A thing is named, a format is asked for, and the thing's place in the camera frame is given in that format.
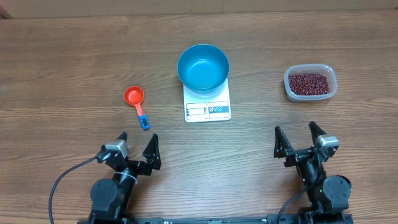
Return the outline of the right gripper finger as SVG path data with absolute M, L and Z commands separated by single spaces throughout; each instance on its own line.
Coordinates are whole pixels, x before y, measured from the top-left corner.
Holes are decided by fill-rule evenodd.
M 287 157 L 291 151 L 293 151 L 289 140 L 280 128 L 280 126 L 275 127 L 275 146 L 274 146 L 274 158 Z
M 314 121 L 311 121 L 308 127 L 311 131 L 313 144 L 322 145 L 323 135 L 326 135 L 326 132 L 324 132 L 324 130 L 322 130 L 322 128 L 320 128 Z

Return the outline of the red measuring scoop blue handle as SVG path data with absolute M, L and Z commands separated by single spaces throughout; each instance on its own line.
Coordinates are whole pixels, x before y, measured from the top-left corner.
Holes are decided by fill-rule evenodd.
M 127 104 L 135 107 L 142 129 L 148 131 L 150 129 L 149 120 L 141 106 L 144 101 L 143 89 L 139 86 L 128 87 L 124 92 L 124 100 Z

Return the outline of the red beans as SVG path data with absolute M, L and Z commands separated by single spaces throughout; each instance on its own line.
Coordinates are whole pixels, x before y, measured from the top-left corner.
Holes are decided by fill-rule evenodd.
M 296 95 L 324 95 L 329 92 L 326 76 L 320 73 L 291 74 L 288 80 Z

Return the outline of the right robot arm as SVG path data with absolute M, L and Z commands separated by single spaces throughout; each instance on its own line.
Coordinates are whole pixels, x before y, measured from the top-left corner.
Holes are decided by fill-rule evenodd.
M 314 121 L 308 124 L 312 135 L 312 145 L 295 150 L 280 128 L 275 127 L 274 157 L 284 158 L 285 167 L 295 167 L 303 181 L 304 188 L 288 199 L 279 210 L 277 223 L 353 223 L 351 215 L 345 215 L 349 208 L 351 182 L 342 175 L 327 176 L 323 163 L 331 158 L 339 147 L 339 140 L 327 134 Z M 297 214 L 283 214 L 286 207 L 307 194 L 310 205 L 302 207 Z

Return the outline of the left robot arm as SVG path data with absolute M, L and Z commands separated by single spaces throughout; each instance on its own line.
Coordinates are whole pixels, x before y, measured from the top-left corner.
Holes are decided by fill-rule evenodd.
M 105 163 L 114 170 L 110 179 L 100 179 L 93 184 L 90 197 L 91 213 L 86 223 L 137 223 L 127 212 L 134 185 L 139 175 L 150 176 L 161 167 L 158 135 L 153 134 L 142 155 L 145 161 L 128 158 L 127 133 L 102 145 L 96 155 L 99 163 Z

